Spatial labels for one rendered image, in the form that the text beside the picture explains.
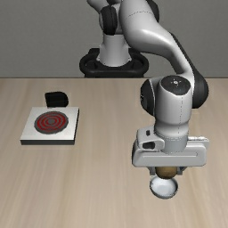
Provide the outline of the brown kiwi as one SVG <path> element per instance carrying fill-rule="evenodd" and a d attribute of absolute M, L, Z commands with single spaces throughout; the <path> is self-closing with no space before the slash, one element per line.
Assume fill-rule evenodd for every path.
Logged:
<path fill-rule="evenodd" d="M 161 179 L 171 179 L 176 176 L 176 167 L 156 167 L 156 174 Z"/>

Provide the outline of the black stove knob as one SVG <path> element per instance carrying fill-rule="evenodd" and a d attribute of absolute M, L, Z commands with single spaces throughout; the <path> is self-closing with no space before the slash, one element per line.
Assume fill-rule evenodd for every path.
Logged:
<path fill-rule="evenodd" d="M 69 98 L 64 92 L 49 92 L 45 94 L 45 102 L 48 108 L 67 107 Z"/>

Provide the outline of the white stove plate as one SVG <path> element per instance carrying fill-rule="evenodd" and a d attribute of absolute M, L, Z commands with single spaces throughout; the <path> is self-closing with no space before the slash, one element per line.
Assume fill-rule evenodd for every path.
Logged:
<path fill-rule="evenodd" d="M 22 145 L 74 145 L 79 107 L 33 107 L 20 137 Z"/>

